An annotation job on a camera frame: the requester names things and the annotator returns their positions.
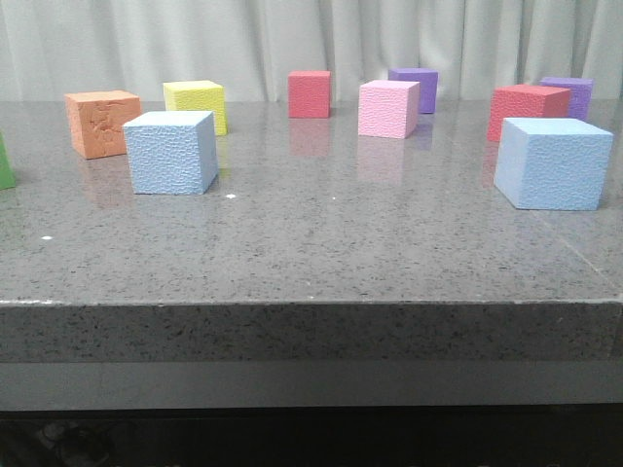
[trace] gray speckled surface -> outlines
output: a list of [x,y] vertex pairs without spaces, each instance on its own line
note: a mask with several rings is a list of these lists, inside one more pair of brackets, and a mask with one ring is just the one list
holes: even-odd
[[620,103],[592,106],[616,140],[580,213],[493,187],[488,110],[440,102],[392,140],[357,136],[354,103],[229,104],[219,179],[182,197],[134,195],[126,156],[82,160],[61,103],[1,103],[0,361],[616,357]]

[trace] granite table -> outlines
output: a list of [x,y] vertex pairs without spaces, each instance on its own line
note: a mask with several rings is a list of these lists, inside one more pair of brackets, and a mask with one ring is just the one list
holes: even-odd
[[621,102],[594,212],[512,207],[485,101],[228,113],[206,194],[137,196],[62,103],[0,104],[0,411],[623,402]]

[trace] foam cube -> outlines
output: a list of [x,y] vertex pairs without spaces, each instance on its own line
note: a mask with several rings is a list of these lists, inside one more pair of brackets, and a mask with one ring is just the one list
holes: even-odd
[[13,188],[15,185],[16,178],[9,165],[7,151],[4,148],[4,140],[2,139],[2,133],[0,133],[0,190]]
[[568,103],[567,116],[572,119],[586,120],[593,93],[593,80],[546,76],[541,80],[540,84],[542,86],[570,89],[571,98]]
[[375,80],[359,87],[358,132],[406,138],[418,124],[420,83]]
[[515,85],[497,88],[491,101],[487,139],[499,141],[507,117],[566,117],[571,91],[549,86]]
[[597,209],[611,146],[577,119],[505,119],[495,185],[520,209]]
[[420,83],[421,114],[434,114],[437,103],[439,72],[429,68],[392,68],[387,78],[393,81],[417,81]]
[[288,75],[288,117],[327,119],[330,112],[330,71],[292,71]]
[[227,134],[225,89],[208,80],[163,83],[166,110],[210,110],[214,112],[214,130]]
[[141,114],[140,99],[124,90],[65,95],[71,144],[85,159],[126,153],[122,126]]
[[212,112],[148,112],[124,133],[137,194],[201,194],[218,174]]

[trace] table top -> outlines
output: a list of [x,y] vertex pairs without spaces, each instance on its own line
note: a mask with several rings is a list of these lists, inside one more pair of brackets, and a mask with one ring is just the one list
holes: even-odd
[[356,103],[318,120],[288,119],[283,103],[227,110],[207,193],[155,196],[133,194],[127,156],[83,160],[62,103],[0,103],[18,181],[0,192],[5,319],[106,306],[220,305],[226,316],[343,305],[356,316],[359,305],[558,304],[575,306],[569,332],[602,333],[609,355],[623,297],[621,102],[591,108],[615,143],[590,212],[517,210],[494,187],[489,102],[439,102],[405,140],[358,136]]

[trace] cube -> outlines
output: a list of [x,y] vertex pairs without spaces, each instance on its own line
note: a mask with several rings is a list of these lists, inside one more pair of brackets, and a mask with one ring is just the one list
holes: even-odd
[[571,91],[549,86],[497,88],[491,102],[487,139],[499,141],[506,117],[566,117]]
[[577,119],[505,119],[495,185],[519,209],[597,209],[611,146]]
[[593,93],[593,80],[546,76],[541,80],[540,84],[556,88],[569,88],[571,90],[571,99],[568,103],[567,116],[572,119],[586,120]]
[[330,112],[330,71],[292,71],[288,75],[288,117],[327,119]]
[[5,188],[13,188],[16,185],[16,179],[9,165],[7,151],[4,148],[4,140],[0,133],[0,190]]
[[126,153],[122,126],[141,114],[140,99],[125,90],[65,95],[71,144],[85,159]]
[[420,83],[375,80],[359,87],[358,132],[406,138],[418,124]]
[[392,68],[387,78],[393,81],[417,81],[420,83],[421,114],[434,114],[437,102],[439,72],[429,68]]
[[214,130],[227,134],[225,89],[208,80],[163,83],[166,110],[210,110],[214,112]]
[[137,194],[202,194],[218,174],[213,112],[148,112],[124,133]]

